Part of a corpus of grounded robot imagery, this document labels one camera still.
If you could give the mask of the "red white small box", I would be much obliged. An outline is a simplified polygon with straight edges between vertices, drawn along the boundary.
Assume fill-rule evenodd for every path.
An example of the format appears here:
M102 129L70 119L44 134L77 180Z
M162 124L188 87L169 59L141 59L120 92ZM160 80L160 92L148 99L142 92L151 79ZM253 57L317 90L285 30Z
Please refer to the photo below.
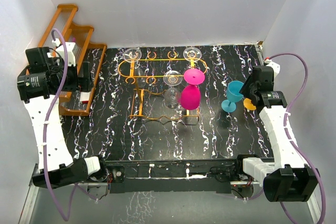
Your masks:
M87 104L90 100L90 95L91 93L90 92L81 92L80 93L80 98L79 98L79 101L82 103L82 104Z

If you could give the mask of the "teal plastic wine glass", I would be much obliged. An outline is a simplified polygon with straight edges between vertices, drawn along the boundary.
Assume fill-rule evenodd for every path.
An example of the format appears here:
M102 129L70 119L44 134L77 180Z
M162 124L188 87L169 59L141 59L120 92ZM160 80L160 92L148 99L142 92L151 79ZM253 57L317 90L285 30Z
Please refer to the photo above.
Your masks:
M240 93L244 83L241 81L232 81L228 84L226 90L226 100L221 103L222 110L232 113L236 110L236 103L242 100L243 95Z

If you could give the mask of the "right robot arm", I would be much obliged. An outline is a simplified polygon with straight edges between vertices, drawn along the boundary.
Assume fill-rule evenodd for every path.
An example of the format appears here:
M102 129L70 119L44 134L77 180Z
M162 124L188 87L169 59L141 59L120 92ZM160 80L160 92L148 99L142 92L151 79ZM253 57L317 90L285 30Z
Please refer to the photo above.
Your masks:
M281 91L274 90L276 72L270 65L255 66L240 93L251 100L263 122L271 143L274 164L256 155L240 154L234 174L240 180L250 176L260 183L269 202L306 202L318 180L308 162L295 150L288 138L290 124L285 119L287 102Z

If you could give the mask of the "orange plastic wine glass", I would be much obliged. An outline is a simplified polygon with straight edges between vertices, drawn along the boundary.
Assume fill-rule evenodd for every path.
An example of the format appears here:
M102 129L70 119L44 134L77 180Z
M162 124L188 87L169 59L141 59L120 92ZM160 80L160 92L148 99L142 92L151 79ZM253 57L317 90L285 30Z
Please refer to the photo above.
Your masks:
M253 105L251 99L249 99L249 98L244 98L243 104L244 104L244 107L249 111L256 110L256 106Z

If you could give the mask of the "orange wooden stepped shelf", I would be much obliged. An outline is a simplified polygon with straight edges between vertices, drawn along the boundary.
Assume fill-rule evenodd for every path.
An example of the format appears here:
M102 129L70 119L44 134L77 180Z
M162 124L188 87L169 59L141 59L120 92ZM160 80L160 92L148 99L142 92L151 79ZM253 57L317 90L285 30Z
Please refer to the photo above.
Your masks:
M104 43L93 43L91 36L94 28L90 25L78 25L73 19L78 11L75 4L59 4L49 22L44 34L42 35L38 46L52 47L51 30L57 28L62 32L65 41L72 42L76 38L78 52L76 53L76 65L80 72L84 61L90 62L93 88L90 93L90 100L87 104L79 101L80 92L62 92L59 97L59 114L66 116L88 116L91 103L94 98L94 92L99 79L99 73L106 53L107 45Z

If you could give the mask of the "clear large wine glass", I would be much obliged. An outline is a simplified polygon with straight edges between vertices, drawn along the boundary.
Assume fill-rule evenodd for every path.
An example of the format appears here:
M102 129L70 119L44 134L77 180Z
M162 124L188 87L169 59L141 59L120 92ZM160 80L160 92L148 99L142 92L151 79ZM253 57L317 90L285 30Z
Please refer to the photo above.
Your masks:
M183 57L188 61L187 69L195 68L195 63L202 57L202 53L198 48L188 47L183 51Z

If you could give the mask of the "pink plastic wine glass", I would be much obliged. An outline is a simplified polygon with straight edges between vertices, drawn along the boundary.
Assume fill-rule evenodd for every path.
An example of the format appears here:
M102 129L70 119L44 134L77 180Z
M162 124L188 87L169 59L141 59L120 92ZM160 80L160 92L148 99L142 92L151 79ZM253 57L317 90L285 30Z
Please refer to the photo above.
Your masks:
M183 78L188 85L181 93L180 104L186 110L195 110L201 101L198 85L204 82L205 75L201 70L192 68L185 71Z

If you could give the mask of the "clear short wine glass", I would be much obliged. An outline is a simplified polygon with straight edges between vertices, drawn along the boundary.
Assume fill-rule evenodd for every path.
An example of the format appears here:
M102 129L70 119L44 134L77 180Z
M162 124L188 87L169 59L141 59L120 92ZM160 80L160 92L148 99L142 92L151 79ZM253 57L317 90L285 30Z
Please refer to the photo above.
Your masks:
M169 88L164 92L164 103L169 109L175 109L180 104L181 93L177 86L182 82L182 75L176 70L170 70L163 76L163 81Z

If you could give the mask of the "gold metal wine glass rack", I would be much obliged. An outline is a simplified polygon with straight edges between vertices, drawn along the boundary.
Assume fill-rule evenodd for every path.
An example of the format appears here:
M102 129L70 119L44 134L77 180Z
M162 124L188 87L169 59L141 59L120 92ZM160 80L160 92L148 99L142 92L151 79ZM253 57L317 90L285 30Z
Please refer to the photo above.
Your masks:
M200 118L200 86L208 66L196 47L163 55L129 48L123 53L118 74L134 86L130 118L146 121L180 121Z

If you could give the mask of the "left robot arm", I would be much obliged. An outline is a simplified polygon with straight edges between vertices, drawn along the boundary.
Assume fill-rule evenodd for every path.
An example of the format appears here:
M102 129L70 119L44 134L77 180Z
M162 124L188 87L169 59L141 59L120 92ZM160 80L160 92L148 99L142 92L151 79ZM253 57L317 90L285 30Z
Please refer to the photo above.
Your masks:
M59 116L59 92L87 91L92 86L90 63L78 76L75 43L56 49L26 50L28 66L17 77L17 88L30 116L38 148L38 171L32 175L36 187L53 189L94 178L104 181L108 168L101 157L73 158L65 142Z

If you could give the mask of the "clear champagne flute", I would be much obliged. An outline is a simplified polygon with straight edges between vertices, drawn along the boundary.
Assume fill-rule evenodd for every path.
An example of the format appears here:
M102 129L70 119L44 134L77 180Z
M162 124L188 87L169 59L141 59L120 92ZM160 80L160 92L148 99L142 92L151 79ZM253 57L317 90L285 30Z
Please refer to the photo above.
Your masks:
M144 88L146 78L144 71L140 67L142 52L139 48L129 48L123 53L124 60L130 63L130 76L135 77L139 88Z

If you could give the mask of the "aluminium base frame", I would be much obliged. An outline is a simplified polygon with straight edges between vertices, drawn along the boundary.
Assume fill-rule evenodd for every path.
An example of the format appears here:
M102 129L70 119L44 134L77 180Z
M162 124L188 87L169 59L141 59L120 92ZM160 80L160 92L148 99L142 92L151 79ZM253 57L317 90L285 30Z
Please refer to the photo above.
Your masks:
M101 172L80 177L76 170L61 167L60 171L49 172L52 189L74 185L89 194L93 188L104 188L105 194L124 194L130 192L187 192L212 191L229 194L238 187L251 191L241 200L252 200L264 194L269 202L307 202L312 218L323 223L325 203L318 203L314 190L319 187L319 171L308 165L293 168L285 165L275 169L273 161L255 158L259 170L244 167L241 159L219 161L139 161L109 162Z

